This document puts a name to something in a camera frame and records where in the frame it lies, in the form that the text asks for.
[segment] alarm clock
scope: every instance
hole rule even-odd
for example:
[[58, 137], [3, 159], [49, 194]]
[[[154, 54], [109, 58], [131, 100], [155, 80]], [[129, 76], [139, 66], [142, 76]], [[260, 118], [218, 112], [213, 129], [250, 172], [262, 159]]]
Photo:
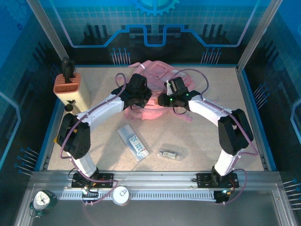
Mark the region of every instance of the alarm clock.
[[48, 210], [56, 204], [57, 199], [50, 191], [38, 191], [34, 196], [29, 208], [36, 212], [36, 217], [43, 216], [45, 210]]

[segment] beige work surface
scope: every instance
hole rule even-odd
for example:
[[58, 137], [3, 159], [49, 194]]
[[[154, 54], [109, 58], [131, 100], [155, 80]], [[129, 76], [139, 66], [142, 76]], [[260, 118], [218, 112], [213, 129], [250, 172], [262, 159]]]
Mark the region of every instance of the beige work surface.
[[[246, 112], [241, 89], [234, 68], [195, 67], [201, 70], [209, 80], [209, 90], [204, 94], [208, 100], [230, 109], [241, 108]], [[115, 75], [123, 72], [128, 78], [131, 68], [78, 68], [91, 94], [92, 105], [103, 101], [113, 89]], [[196, 72], [188, 72], [194, 79], [195, 90], [206, 87], [204, 78]], [[124, 113], [118, 113], [91, 134], [90, 155], [100, 170], [147, 170], [147, 171], [199, 171], [211, 170], [218, 160], [221, 147], [218, 129], [200, 115], [187, 112], [192, 117], [187, 122], [172, 113], [167, 113], [155, 120], [129, 121]], [[129, 124], [144, 146], [149, 156], [137, 162], [120, 138], [117, 130]], [[181, 161], [157, 156], [160, 148], [179, 152]], [[68, 160], [59, 158], [60, 146], [55, 144], [48, 170], [70, 170], [73, 168]], [[259, 156], [244, 155], [236, 168], [246, 170], [263, 170]]]

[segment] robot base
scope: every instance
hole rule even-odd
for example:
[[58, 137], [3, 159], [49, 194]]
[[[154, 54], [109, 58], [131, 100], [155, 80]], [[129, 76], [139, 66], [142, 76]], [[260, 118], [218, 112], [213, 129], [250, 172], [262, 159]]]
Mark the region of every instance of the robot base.
[[222, 181], [218, 183], [218, 186], [214, 185], [211, 173], [198, 173], [197, 179], [194, 181], [198, 183], [198, 188], [231, 188], [233, 187], [233, 184], [235, 188], [239, 187], [236, 173], [229, 173], [228, 175], [222, 177]]
[[[97, 173], [92, 176], [95, 180], [111, 180], [114, 178], [114, 174], [112, 173]], [[72, 188], [84, 188], [84, 186], [88, 185], [93, 188], [112, 188], [113, 182], [105, 182], [105, 183], [94, 183], [85, 179], [81, 174], [74, 173], [71, 187]]]

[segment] pink cloth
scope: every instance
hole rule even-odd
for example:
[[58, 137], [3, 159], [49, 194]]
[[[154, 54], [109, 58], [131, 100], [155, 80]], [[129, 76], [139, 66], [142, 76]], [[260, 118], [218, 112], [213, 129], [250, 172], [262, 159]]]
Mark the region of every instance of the pink cloth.
[[[173, 75], [178, 72], [174, 67], [165, 64], [162, 61], [150, 61], [147, 60], [143, 64], [135, 63], [130, 65], [129, 67], [137, 67], [134, 73], [143, 75], [147, 78], [147, 86], [152, 91], [152, 96], [150, 100], [147, 102], [146, 106], [141, 109], [135, 109], [133, 106], [133, 110], [127, 108], [125, 110], [125, 117], [129, 120], [135, 119], [156, 119], [163, 114], [171, 111], [173, 109], [171, 107], [162, 107], [157, 104], [157, 97], [161, 94], [166, 92], [166, 87], [164, 86], [164, 82], [167, 79], [173, 77]], [[194, 88], [194, 81], [187, 73], [179, 73], [177, 77], [182, 77], [185, 86], [188, 88], [189, 91], [192, 91]], [[181, 118], [184, 118], [187, 121], [191, 121], [191, 118], [187, 115], [178, 115]]]

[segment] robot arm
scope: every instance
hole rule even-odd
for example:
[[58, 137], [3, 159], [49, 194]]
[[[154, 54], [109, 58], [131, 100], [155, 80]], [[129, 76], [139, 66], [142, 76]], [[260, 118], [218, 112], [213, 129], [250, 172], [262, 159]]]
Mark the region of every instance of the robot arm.
[[189, 92], [180, 77], [170, 80], [166, 83], [166, 86], [168, 94], [161, 94], [158, 97], [159, 105], [184, 107], [188, 111], [205, 117], [218, 127], [222, 152], [217, 163], [212, 167], [211, 174], [215, 185], [218, 185], [224, 176], [233, 171], [232, 165], [238, 154], [248, 147], [247, 140], [239, 128], [233, 127], [235, 123], [225, 111], [231, 113], [238, 120], [250, 140], [253, 140], [253, 134], [244, 111], [241, 109], [235, 111], [225, 109], [210, 101], [204, 100], [199, 92], [195, 90]]
[[108, 100], [115, 97], [121, 89], [122, 86], [113, 90], [104, 101], [91, 109], [79, 113], [78, 115], [69, 113], [63, 118], [57, 137], [57, 143], [60, 146], [62, 146], [67, 134], [74, 124], [87, 115], [72, 132], [64, 147], [64, 151], [73, 158], [78, 168], [87, 177], [97, 177], [98, 174], [98, 169], [88, 154], [91, 146], [91, 132], [112, 115], [125, 110], [129, 106], [135, 104], [141, 108], [145, 107], [152, 95], [151, 90], [147, 87], [146, 78], [139, 74], [134, 74], [126, 84], [126, 88], [121, 95], [109, 102]]

